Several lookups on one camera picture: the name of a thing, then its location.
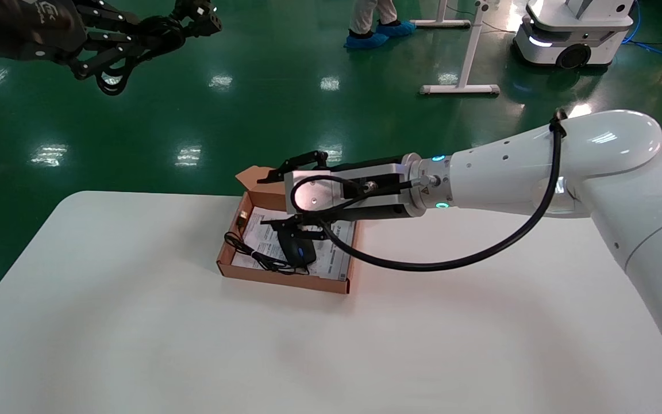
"instruction paper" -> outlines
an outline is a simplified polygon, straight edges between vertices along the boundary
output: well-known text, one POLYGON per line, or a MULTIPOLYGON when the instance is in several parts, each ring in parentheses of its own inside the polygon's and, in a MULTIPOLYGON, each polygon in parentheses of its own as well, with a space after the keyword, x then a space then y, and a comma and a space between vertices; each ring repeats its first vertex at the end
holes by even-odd
MULTIPOLYGON (((261 254, 285 260, 286 257, 284 257, 283 249, 278 241, 278 234, 272 230, 270 225, 260 224, 260 222, 263 220, 282 220, 289 216, 286 212, 254 207, 249 222, 247 222, 247 228, 244 229, 244 242, 247 246, 261 252, 261 254)), ((336 222, 331 224, 331 230, 346 244, 352 244, 354 226, 355 223, 352 222, 336 222)), ((315 226, 307 226, 305 230, 320 231, 321 229, 315 226)), ((313 240, 313 247, 315 247, 316 259, 308 266, 311 275, 338 281, 347 280, 351 259, 348 254, 342 252, 330 240, 313 240)), ((262 268, 257 261, 244 254, 235 254, 232 265, 254 269, 262 268)))

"white pants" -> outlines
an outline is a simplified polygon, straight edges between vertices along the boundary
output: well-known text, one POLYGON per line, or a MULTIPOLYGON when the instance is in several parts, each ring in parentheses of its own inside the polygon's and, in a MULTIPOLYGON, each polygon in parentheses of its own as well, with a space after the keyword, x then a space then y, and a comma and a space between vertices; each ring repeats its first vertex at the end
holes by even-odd
POLYGON ((354 0, 352 9, 352 22, 349 29, 360 35, 365 34, 372 28, 372 15, 375 9, 379 13, 379 21, 382 24, 392 23, 397 20, 397 10, 392 0, 354 0))

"robotic arm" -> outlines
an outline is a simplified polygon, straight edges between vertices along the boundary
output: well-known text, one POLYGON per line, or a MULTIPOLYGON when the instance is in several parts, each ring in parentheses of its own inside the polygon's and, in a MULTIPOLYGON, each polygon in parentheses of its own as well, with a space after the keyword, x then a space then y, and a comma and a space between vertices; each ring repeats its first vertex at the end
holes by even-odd
MULTIPOLYGON (((546 215, 591 217, 662 333, 660 126, 653 118, 629 110, 580 116, 560 125, 567 137, 546 215)), ((318 214, 329 221, 419 217, 427 209, 454 205, 530 215, 546 193, 551 137, 545 125, 453 155, 423 159, 407 154, 331 168, 325 167, 322 152, 311 152, 311 158, 321 161, 316 170, 294 170, 299 160, 311 161, 296 158, 271 172, 267 180, 284 180, 287 211, 300 223, 305 218, 312 222, 318 214), (298 185, 319 174, 336 180, 298 185), (409 185, 402 188, 400 183, 409 185), (390 191, 371 193, 375 189, 390 191), (336 209, 360 191, 375 195, 336 209), (299 209, 292 207, 293 201, 299 209)))
POLYGON ((179 49, 186 37, 219 31, 208 0, 176 0, 169 16, 144 20, 103 0, 0 0, 1 58, 68 66, 76 79, 95 76, 108 95, 124 90, 138 64, 179 49), (95 55, 79 58, 84 51, 95 55))

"white table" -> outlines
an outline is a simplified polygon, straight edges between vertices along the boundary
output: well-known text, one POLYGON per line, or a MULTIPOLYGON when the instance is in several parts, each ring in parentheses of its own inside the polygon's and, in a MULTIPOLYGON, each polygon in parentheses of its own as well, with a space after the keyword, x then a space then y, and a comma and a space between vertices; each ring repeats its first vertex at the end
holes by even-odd
MULTIPOLYGON (((61 202, 0 283, 0 413, 662 412, 662 338, 589 220, 341 296, 218 275, 238 200, 61 202)), ((447 259, 524 220, 434 210, 361 248, 447 259)))

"box lid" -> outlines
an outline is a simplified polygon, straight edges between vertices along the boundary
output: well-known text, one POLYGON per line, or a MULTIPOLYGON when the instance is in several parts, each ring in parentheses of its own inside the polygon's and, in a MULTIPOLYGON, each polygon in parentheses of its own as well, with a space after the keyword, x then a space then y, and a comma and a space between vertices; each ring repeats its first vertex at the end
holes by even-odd
POLYGON ((282 181, 279 183, 270 184, 257 183, 257 180, 267 178, 267 173, 272 170, 273 168, 270 167, 257 167, 256 165, 253 165, 252 167, 247 168, 246 170, 237 174, 236 178, 249 192, 284 195, 284 183, 282 181))
POLYGON ((267 178, 267 173, 273 170, 270 167, 250 168, 236 175, 237 180, 247 189, 252 204, 263 209, 285 210, 284 183, 258 184, 257 180, 267 178))

